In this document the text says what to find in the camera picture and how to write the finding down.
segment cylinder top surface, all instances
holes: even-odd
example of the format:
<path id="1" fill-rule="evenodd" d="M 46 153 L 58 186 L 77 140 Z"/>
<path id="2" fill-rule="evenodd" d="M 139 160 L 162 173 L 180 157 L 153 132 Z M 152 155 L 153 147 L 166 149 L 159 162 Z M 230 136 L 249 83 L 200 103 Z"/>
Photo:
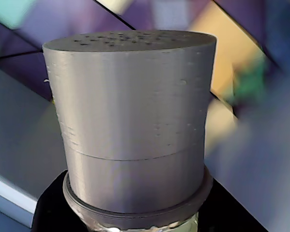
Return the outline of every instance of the cylinder top surface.
<path id="1" fill-rule="evenodd" d="M 44 49 L 68 52 L 119 52 L 176 49 L 215 43 L 212 35 L 189 31 L 116 31 L 53 40 Z"/>

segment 3d printed cylinder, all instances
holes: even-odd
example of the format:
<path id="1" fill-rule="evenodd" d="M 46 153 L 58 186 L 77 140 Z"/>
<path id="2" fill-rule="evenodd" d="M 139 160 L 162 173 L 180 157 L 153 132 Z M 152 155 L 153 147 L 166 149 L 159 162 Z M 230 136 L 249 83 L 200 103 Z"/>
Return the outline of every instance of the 3d printed cylinder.
<path id="1" fill-rule="evenodd" d="M 183 31 L 102 32 L 44 44 L 80 200 L 147 213 L 198 190 L 215 48 L 215 37 Z"/>

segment green object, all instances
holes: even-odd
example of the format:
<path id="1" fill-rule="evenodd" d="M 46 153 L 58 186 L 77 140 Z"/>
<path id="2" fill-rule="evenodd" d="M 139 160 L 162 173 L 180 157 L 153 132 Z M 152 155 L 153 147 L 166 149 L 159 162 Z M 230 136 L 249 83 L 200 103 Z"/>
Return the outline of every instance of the green object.
<path id="1" fill-rule="evenodd" d="M 248 68 L 236 72 L 234 96 L 228 102 L 260 102 L 265 92 L 264 70 L 265 60 L 262 58 L 255 60 Z"/>
<path id="2" fill-rule="evenodd" d="M 36 0 L 0 0 L 0 22 L 16 29 L 27 16 Z"/>

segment black base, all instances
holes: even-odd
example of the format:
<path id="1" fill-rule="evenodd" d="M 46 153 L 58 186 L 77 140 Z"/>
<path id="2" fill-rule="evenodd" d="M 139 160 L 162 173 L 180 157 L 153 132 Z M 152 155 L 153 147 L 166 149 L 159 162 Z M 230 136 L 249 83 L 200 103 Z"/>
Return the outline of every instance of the black base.
<path id="1" fill-rule="evenodd" d="M 88 232 L 67 204 L 62 184 L 64 171 L 39 198 L 32 232 Z M 199 210 L 200 232 L 266 232 L 217 181 Z"/>

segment gray plastic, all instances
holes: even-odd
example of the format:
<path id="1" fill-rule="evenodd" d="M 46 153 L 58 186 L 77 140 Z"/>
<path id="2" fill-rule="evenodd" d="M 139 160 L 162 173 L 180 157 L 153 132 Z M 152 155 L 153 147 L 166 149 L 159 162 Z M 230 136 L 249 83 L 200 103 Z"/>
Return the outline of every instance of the gray plastic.
<path id="1" fill-rule="evenodd" d="M 145 213 L 203 179 L 216 39 L 184 31 L 75 35 L 43 50 L 71 187 L 96 208 Z"/>
<path id="2" fill-rule="evenodd" d="M 172 207 L 142 214 L 123 214 L 101 210 L 80 200 L 72 191 L 69 173 L 63 181 L 63 194 L 71 209 L 92 231 L 104 231 L 115 227 L 121 231 L 161 228 L 170 224 L 178 224 L 196 214 L 209 195 L 213 178 L 204 167 L 204 178 L 199 189 L 185 201 Z"/>

